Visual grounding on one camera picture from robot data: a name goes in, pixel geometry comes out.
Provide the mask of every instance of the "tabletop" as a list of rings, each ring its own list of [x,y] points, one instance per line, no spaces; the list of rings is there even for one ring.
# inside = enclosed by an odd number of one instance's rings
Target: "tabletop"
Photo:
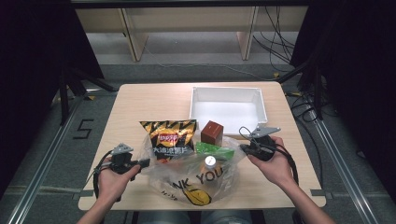
[[[281,86],[277,82],[211,82],[211,83],[165,83],[165,84],[126,84],[113,105],[93,167],[112,148],[124,143],[134,148],[135,155],[143,146],[147,136],[139,121],[142,120],[180,120],[190,118],[191,93],[194,87],[234,87],[260,88],[269,127],[280,127],[274,134],[284,140],[286,149],[293,156],[300,178],[300,187],[318,206],[324,206],[325,197],[311,196],[311,189],[320,189],[317,176]],[[237,164],[239,184],[232,196],[206,206],[174,202],[149,187],[147,175],[137,175],[115,203],[113,210],[205,210],[205,209],[263,209],[293,207],[290,199],[276,185],[270,183],[248,158]],[[88,184],[84,190],[92,190]],[[88,210],[95,197],[81,197],[78,206]]]

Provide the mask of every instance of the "transparent plastic bag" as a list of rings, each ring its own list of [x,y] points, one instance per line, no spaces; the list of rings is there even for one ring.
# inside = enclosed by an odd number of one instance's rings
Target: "transparent plastic bag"
[[[198,206],[208,205],[233,193],[238,184],[237,163],[246,155],[237,140],[223,136],[222,150],[227,153],[188,152],[174,157],[167,163],[152,160],[151,165],[142,170],[148,175],[149,184],[155,191],[169,200],[190,203]],[[154,158],[152,146],[147,137],[143,142],[141,159]],[[205,158],[213,156],[216,164],[208,167]]]

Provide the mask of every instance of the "forearm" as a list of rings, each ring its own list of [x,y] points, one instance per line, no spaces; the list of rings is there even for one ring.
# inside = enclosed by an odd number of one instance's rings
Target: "forearm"
[[[306,223],[335,223],[295,182],[290,181],[279,186],[289,196]]]
[[[92,208],[79,220],[78,224],[97,224],[100,223],[113,203],[101,200],[100,198],[93,204]]]

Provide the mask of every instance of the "yellow chip bag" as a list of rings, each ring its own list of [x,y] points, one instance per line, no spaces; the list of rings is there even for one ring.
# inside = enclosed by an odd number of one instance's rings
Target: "yellow chip bag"
[[[157,161],[166,163],[177,155],[194,151],[196,119],[140,121],[140,124],[149,134]]]

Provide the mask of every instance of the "handheld controller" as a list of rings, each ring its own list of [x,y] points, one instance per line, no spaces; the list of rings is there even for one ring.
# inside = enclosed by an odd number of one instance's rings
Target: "handheld controller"
[[[149,166],[150,159],[145,159],[142,161],[131,161],[132,154],[129,153],[134,149],[124,145],[123,143],[119,144],[114,150],[111,152],[111,161],[110,164],[103,163],[102,166],[108,165],[110,169],[116,172],[119,175],[123,175],[132,167],[136,165],[140,165],[139,173],[142,171],[143,168]]]
[[[270,136],[265,135],[254,138],[254,141],[250,141],[250,145],[241,144],[240,147],[247,155],[253,155],[262,161],[269,161],[274,156],[273,148],[276,148],[276,144]]]
[[[279,132],[280,128],[256,128],[250,135],[250,145],[241,144],[241,149],[247,155],[253,155],[262,161],[269,161],[274,156],[276,144],[268,135]]]
[[[126,146],[123,143],[120,143],[116,146],[113,150],[108,151],[107,154],[101,159],[99,164],[94,169],[93,173],[93,191],[96,195],[96,198],[99,196],[99,188],[98,188],[98,178],[100,171],[103,167],[108,166],[113,172],[123,175],[129,170],[131,170],[134,166],[140,165],[139,172],[142,169],[149,167],[150,159],[145,159],[141,161],[131,161],[132,154],[130,153],[134,149],[131,147]],[[111,161],[103,162],[103,160],[111,154]]]

